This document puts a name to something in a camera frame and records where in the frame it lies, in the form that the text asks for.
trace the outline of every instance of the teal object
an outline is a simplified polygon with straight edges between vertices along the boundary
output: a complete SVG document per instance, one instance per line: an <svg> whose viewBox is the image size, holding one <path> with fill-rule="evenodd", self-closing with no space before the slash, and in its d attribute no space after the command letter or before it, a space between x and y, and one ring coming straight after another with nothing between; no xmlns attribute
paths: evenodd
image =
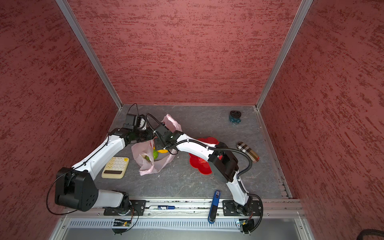
<svg viewBox="0 0 384 240"><path fill-rule="evenodd" d="M241 123L240 117L241 117L240 111L230 111L229 112L229 121L234 125Z"/></svg>

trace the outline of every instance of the blue box cutter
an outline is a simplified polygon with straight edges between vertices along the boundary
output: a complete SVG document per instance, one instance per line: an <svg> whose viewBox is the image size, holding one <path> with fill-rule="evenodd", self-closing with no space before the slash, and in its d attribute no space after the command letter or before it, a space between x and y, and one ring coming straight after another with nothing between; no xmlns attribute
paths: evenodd
<svg viewBox="0 0 384 240"><path fill-rule="evenodd" d="M208 215L208 222L210 224L213 224L216 220L216 213L217 213L219 199L220 199L220 191L216 190L214 194L214 198L212 199L212 205Z"/></svg>

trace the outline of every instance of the yellow object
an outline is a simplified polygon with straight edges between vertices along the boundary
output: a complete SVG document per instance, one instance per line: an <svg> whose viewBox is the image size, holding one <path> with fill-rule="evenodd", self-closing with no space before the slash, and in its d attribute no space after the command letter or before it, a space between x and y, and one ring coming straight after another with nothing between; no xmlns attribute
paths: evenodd
<svg viewBox="0 0 384 240"><path fill-rule="evenodd" d="M160 150L158 150L158 152L159 152L159 153L167 153L167 152L168 152L168 150L165 150L165 149L160 149Z"/></svg>
<svg viewBox="0 0 384 240"><path fill-rule="evenodd" d="M113 157L105 165L101 174L102 178L120 179L124 176L129 163L128 157Z"/></svg>

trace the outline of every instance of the textured red wall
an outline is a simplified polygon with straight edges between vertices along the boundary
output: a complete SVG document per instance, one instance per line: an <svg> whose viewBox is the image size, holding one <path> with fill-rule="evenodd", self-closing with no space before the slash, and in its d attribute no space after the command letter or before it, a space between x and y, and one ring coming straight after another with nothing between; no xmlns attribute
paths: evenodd
<svg viewBox="0 0 384 240"><path fill-rule="evenodd" d="M384 230L384 2L315 0L262 106L317 240Z"/></svg>
<svg viewBox="0 0 384 240"><path fill-rule="evenodd" d="M56 172L101 143L117 108L54 0L1 1L0 74L0 238L47 239Z"/></svg>
<svg viewBox="0 0 384 240"><path fill-rule="evenodd" d="M255 104L301 0L68 0L123 103Z"/></svg>

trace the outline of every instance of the plastic bag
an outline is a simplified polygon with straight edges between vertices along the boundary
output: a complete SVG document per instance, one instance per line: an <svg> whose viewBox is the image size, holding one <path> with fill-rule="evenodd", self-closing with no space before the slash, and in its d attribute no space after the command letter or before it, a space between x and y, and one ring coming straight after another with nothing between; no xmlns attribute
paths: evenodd
<svg viewBox="0 0 384 240"><path fill-rule="evenodd" d="M174 120L169 114L167 114L164 117L162 122L165 123L166 127L171 132L174 132L175 130L181 131L180 124L178 124L178 122ZM163 169L165 165L172 162L173 158L175 157L175 155L169 154L163 159L155 161L153 159L153 147L154 147L153 139L146 142L139 142L132 146L133 158L135 159L137 164L141 167L139 170L139 173L141 176L160 172L160 170ZM172 149L171 151L173 154L176 153L175 149ZM145 156L149 157L150 162L145 159Z"/></svg>

